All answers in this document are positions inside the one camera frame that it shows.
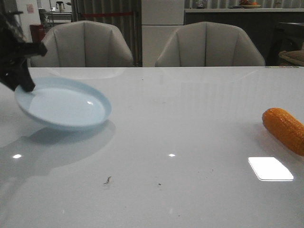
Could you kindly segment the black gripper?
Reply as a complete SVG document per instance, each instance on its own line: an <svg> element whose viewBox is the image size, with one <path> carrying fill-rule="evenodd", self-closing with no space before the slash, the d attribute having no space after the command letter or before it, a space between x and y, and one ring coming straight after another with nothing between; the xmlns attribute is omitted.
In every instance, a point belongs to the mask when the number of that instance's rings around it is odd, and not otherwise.
<svg viewBox="0 0 304 228"><path fill-rule="evenodd" d="M20 25L22 11L0 13L0 82L15 91L18 86L25 92L35 88L27 59L45 56L46 46L42 43L27 42Z"/></svg>

